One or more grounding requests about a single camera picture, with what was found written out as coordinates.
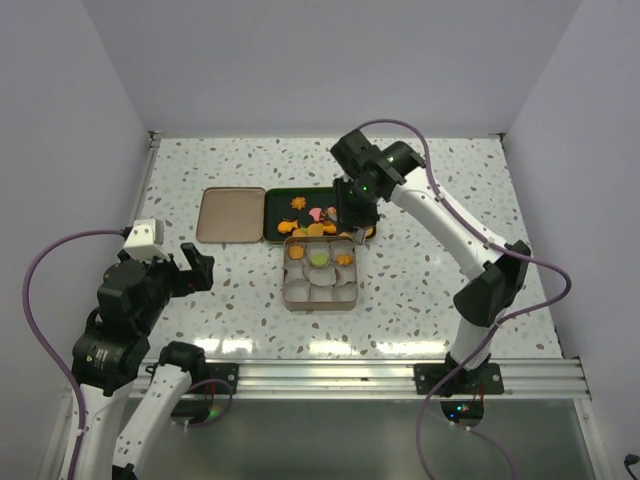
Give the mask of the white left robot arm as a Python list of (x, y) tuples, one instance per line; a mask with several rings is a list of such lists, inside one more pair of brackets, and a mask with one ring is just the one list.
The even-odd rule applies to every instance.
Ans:
[(192, 243), (180, 246), (189, 269), (173, 258), (136, 260), (119, 253), (97, 291), (97, 308), (72, 351), (77, 385), (71, 410), (63, 479), (137, 479), (142, 461), (166, 419), (186, 392), (208, 379), (202, 348), (172, 341), (165, 346), (149, 389), (128, 424), (121, 423), (134, 382), (149, 349), (149, 336), (174, 298), (213, 286), (215, 260)]

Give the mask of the metal tongs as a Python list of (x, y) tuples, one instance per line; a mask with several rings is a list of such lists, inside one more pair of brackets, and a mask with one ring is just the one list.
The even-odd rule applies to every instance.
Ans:
[(370, 227), (368, 229), (363, 228), (355, 228), (349, 229), (347, 227), (341, 227), (338, 222), (338, 212), (335, 207), (328, 207), (322, 213), (322, 223), (323, 222), (332, 222), (338, 228), (338, 234), (334, 235), (337, 237), (346, 237), (349, 238), (356, 243), (364, 243), (367, 239), (369, 239), (374, 234), (374, 228)]

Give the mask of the green macaron cookie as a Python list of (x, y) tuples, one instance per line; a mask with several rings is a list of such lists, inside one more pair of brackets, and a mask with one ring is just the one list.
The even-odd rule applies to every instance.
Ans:
[(309, 263), (314, 268), (324, 268), (330, 263), (330, 256), (324, 252), (314, 253), (311, 255)]

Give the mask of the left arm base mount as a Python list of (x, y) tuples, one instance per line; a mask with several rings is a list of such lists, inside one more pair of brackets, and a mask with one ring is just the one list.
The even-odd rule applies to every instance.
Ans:
[[(233, 394), (237, 391), (240, 378), (240, 366), (238, 363), (228, 362), (207, 362), (205, 364), (203, 379), (221, 380), (229, 385)], [(201, 386), (198, 392), (204, 395), (215, 396), (216, 394), (227, 394), (229, 390), (219, 383), (212, 383)]]

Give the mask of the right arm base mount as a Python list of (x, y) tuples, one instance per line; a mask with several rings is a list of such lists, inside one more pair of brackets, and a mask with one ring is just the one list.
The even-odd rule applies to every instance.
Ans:
[[(417, 363), (413, 366), (416, 393), (427, 395), (453, 369), (453, 364)], [(501, 395), (505, 393), (502, 373), (497, 363), (484, 362), (474, 370), (461, 369), (446, 380), (435, 394), (444, 397), (454, 395)]]

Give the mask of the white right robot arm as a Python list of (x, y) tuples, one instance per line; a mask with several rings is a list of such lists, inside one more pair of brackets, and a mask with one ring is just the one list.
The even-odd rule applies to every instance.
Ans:
[(343, 171), (333, 182), (341, 229), (363, 240), (380, 219), (378, 203), (390, 202), (446, 248), (467, 277), (453, 300), (461, 319), (443, 376), (454, 391), (470, 391), (490, 356), (489, 332), (523, 287), (530, 248), (522, 241), (510, 244), (486, 229), (441, 189), (427, 168), (426, 155), (403, 141), (381, 149), (353, 130), (330, 154)]

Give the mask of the orange round flower cookie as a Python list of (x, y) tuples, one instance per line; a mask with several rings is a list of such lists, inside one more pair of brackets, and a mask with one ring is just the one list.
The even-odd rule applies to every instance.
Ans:
[(302, 245), (293, 244), (288, 247), (287, 253), (292, 260), (301, 260), (305, 257), (305, 248)]

